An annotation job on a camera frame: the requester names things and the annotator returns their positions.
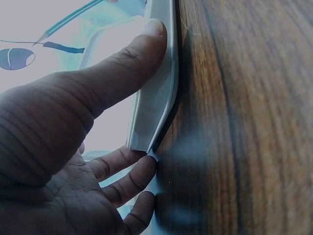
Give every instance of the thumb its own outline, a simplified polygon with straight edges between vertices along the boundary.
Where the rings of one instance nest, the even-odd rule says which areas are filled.
[[[151,20],[129,46],[93,67],[2,93],[0,186],[45,184],[75,154],[93,120],[156,72],[166,45],[165,26]]]

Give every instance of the fingernail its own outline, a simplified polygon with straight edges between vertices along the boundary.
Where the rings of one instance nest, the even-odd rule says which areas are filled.
[[[141,34],[154,36],[154,37],[163,36],[162,22],[158,19],[149,20],[149,22],[144,26]]]

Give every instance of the hand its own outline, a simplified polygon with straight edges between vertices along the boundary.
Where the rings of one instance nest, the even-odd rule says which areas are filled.
[[[137,235],[147,227],[151,193],[141,193],[124,220],[116,208],[145,189],[154,158],[121,147],[86,163],[80,145],[95,118],[155,73],[166,43],[165,27],[151,21],[128,47],[93,67],[0,94],[0,234]],[[127,176],[100,188],[137,161]]]

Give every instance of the finger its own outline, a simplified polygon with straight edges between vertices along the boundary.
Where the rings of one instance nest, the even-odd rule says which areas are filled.
[[[154,195],[151,192],[141,193],[134,205],[134,208],[124,219],[125,234],[141,234],[149,226],[154,207]]]
[[[121,207],[146,188],[156,170],[157,162],[155,159],[145,156],[125,177],[102,188],[102,192],[116,208]]]
[[[85,151],[85,144],[82,142],[82,144],[79,146],[78,151],[80,154],[83,154]]]
[[[91,68],[51,74],[2,93],[2,175],[34,186],[48,182],[75,154],[94,118],[157,70],[166,51],[162,27],[163,32],[150,22],[129,46]]]
[[[92,169],[97,180],[101,182],[136,163],[144,155],[143,152],[131,151],[123,146],[112,153],[87,162],[87,165]]]

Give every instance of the wood grain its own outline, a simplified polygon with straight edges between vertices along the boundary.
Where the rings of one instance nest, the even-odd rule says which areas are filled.
[[[313,233],[313,1],[178,0],[168,234]]]

